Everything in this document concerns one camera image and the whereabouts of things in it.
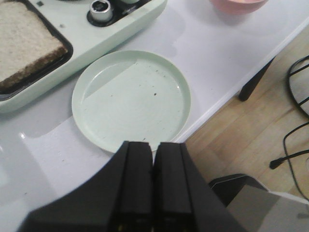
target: bread slice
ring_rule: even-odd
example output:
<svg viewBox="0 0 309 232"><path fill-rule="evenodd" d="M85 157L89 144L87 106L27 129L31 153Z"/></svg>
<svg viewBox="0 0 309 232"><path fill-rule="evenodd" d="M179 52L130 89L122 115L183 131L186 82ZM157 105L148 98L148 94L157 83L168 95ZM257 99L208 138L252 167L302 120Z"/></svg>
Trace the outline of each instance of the bread slice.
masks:
<svg viewBox="0 0 309 232"><path fill-rule="evenodd" d="M0 2L0 91L7 90L67 49L21 2Z"/></svg>

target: white table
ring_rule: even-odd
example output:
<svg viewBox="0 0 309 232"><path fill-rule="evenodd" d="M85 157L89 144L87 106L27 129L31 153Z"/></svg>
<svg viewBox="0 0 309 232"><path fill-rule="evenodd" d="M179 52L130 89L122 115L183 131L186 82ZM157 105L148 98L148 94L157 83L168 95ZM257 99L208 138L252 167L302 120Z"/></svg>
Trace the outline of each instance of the white table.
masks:
<svg viewBox="0 0 309 232"><path fill-rule="evenodd" d="M145 50L171 60L192 94L183 142L309 23L308 0L270 0L242 16L207 0L169 0L148 28L115 50ZM17 112L0 115L0 231L70 192L111 157L81 135L70 98L80 73Z"/></svg>

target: pink bowl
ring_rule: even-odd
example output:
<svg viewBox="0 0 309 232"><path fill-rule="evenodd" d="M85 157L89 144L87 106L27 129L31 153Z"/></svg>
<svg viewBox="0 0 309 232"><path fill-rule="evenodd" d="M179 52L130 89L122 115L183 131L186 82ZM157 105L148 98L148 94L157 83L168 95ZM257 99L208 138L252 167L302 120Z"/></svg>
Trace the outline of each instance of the pink bowl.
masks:
<svg viewBox="0 0 309 232"><path fill-rule="evenodd" d="M220 11L231 15L248 14L261 8L268 0L210 0Z"/></svg>

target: table leg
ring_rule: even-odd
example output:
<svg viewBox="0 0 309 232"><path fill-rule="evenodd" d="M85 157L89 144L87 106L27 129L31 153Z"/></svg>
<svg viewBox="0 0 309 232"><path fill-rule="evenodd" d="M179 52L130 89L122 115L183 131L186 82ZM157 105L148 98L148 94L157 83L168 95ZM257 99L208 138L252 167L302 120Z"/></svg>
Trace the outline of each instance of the table leg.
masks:
<svg viewBox="0 0 309 232"><path fill-rule="evenodd" d="M243 102L248 100L248 98L253 93L257 84L260 82L260 80L262 79L263 75L265 74L266 70L269 68L273 60L274 58L267 65L265 65L247 84L243 86L238 96L239 100Z"/></svg>

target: plate rim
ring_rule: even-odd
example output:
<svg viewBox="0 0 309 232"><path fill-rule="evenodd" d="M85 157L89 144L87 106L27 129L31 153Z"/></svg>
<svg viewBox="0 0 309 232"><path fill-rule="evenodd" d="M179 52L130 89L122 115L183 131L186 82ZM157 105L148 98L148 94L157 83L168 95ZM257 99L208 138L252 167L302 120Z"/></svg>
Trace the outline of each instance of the plate rim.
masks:
<svg viewBox="0 0 309 232"><path fill-rule="evenodd" d="M173 76L174 79L179 79L180 81L182 81L182 85L183 85L183 88L185 88L186 90L186 93L187 93L187 106L185 108L186 111L187 111L187 114L185 115L185 120L184 120L184 123L182 126L180 126L180 128L176 131L176 134L175 136L173 136L170 140L173 141L178 135L179 133L184 129L187 121L188 121L188 118L190 116L190 113L191 113L191 90L190 90L190 87L188 85L188 82L184 76L184 74L179 70L179 68L174 64L172 63L170 60L168 60L167 58L161 56L161 55L158 55L156 53L152 53L152 52L148 52L148 51L141 51L141 50L124 50L124 51L115 51L115 52L111 52L111 53L108 53L100 58L98 58L97 60L95 60L93 63L91 63L85 70L83 70L83 72L81 73L80 77L78 78L75 86L74 86L74 89L73 89L73 93L72 93L72 99L71 99L71 109L72 109L72 115L73 115L73 119L75 121L75 124L77 126L77 128L79 129L79 131L83 134L83 136L86 137L86 139L88 139L91 143L93 143L94 145L98 146L99 148L105 150L105 151L108 151L108 152L111 152L111 153L115 153L117 151L118 148L116 149L111 149L112 146L110 147L106 147L106 146L102 146L102 145L99 145L97 144L95 141L93 141L91 138L89 138L89 136L86 134L86 132L84 131L83 129L83 126L82 126L82 121L83 120L80 120L78 119L77 117L81 117L82 114L79 115L78 113L78 106L80 105L79 104L79 100L82 100L83 99L83 96L85 94L85 91L87 90L87 85L83 85L82 87L81 86L81 83L83 82L83 80L85 79L85 73L87 73L90 69L92 69L97 63L101 63L103 60L106 60L108 59L109 57L113 57L113 56L120 56L121 57L121 54L123 53L133 53L135 56L134 57L140 57L141 54L142 54L142 58L145 58L145 56L150 56L150 57L156 57L158 58L159 60L163 61L164 64L169 64L171 65L174 70L176 70L179 75L177 75L177 78L175 78L175 76ZM96 76L97 74L93 75L92 78L88 78L89 80L86 81L88 84L90 84L94 77Z"/></svg>

